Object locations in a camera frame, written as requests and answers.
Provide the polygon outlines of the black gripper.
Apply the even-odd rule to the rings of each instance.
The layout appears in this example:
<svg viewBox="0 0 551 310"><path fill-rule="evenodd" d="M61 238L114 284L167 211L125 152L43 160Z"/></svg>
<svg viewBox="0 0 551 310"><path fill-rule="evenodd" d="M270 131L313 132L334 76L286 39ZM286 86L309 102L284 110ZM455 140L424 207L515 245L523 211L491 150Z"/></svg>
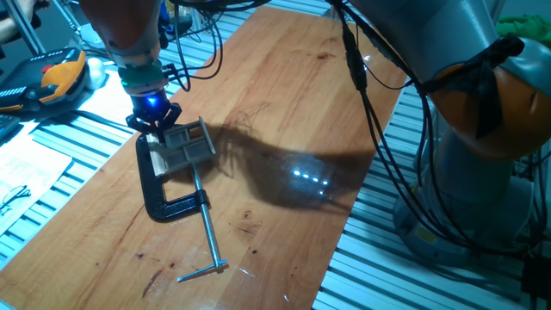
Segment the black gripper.
<svg viewBox="0 0 551 310"><path fill-rule="evenodd" d="M164 132L174 127L181 106L170 104L164 88L131 95L131 100L133 114L126 118L127 125L143 134L159 134L159 141L165 142Z"/></svg>

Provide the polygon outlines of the person's bare hand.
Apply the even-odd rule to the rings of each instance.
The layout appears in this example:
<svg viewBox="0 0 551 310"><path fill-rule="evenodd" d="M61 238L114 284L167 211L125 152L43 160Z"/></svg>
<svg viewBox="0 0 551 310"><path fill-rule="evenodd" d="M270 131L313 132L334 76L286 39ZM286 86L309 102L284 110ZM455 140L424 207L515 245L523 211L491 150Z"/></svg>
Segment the person's bare hand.
<svg viewBox="0 0 551 310"><path fill-rule="evenodd" d="M28 19L31 19L34 15L34 6L36 0L17 0L22 12Z"/></svg>

